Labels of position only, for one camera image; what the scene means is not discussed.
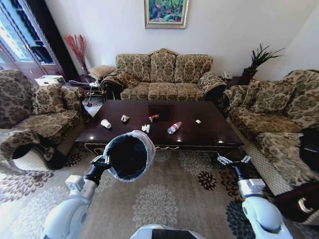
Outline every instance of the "plant pot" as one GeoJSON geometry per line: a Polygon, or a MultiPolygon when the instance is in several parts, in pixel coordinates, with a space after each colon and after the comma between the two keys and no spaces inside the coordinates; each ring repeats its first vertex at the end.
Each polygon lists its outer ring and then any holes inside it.
{"type": "Polygon", "coordinates": [[[258,70],[245,68],[238,85],[249,85],[249,81],[254,77],[258,70]]]}

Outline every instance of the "white paper cup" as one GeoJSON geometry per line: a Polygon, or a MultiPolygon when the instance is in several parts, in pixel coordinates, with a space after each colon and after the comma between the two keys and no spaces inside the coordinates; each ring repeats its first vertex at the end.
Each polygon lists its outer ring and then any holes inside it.
{"type": "Polygon", "coordinates": [[[101,125],[103,125],[105,128],[110,128],[111,124],[107,121],[107,119],[104,119],[101,121],[101,125]]]}

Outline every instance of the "carpet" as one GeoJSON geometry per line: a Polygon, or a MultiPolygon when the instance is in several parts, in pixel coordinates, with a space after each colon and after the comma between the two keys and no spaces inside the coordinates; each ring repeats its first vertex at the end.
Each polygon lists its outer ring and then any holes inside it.
{"type": "Polygon", "coordinates": [[[89,100],[89,98],[85,98],[84,101],[82,101],[82,104],[86,111],[94,117],[94,115],[99,111],[100,107],[104,104],[104,98],[102,96],[92,96],[89,100]]]}
{"type": "MultiPolygon", "coordinates": [[[[70,174],[84,175],[94,156],[75,145],[65,167],[0,179],[0,237],[38,239],[50,210],[68,195],[70,174]]],[[[252,165],[251,176],[258,176],[252,165]]],[[[271,193],[266,192],[271,200],[271,193]]],[[[163,224],[207,239],[253,239],[241,208],[235,174],[213,153],[158,151],[146,174],[132,183],[102,176],[80,239],[127,239],[140,226],[163,224]]],[[[310,227],[286,224],[296,239],[318,238],[310,227]]]]}

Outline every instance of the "red decorative branches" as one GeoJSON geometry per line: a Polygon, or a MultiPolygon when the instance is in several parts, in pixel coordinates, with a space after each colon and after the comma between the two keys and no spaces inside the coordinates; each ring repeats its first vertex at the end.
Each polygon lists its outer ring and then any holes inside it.
{"type": "Polygon", "coordinates": [[[68,45],[71,47],[73,53],[75,54],[76,58],[80,62],[84,74],[88,74],[88,70],[85,64],[85,50],[86,50],[86,40],[82,35],[66,35],[64,36],[64,40],[68,45]]]}

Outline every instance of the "plastic water bottle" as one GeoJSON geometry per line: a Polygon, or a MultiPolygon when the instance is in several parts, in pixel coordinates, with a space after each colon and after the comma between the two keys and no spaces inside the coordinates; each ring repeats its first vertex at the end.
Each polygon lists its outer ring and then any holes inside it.
{"type": "Polygon", "coordinates": [[[169,134],[175,133],[176,130],[178,130],[181,126],[182,122],[177,122],[175,124],[173,124],[171,127],[169,127],[169,129],[167,130],[167,132],[169,134]]]}

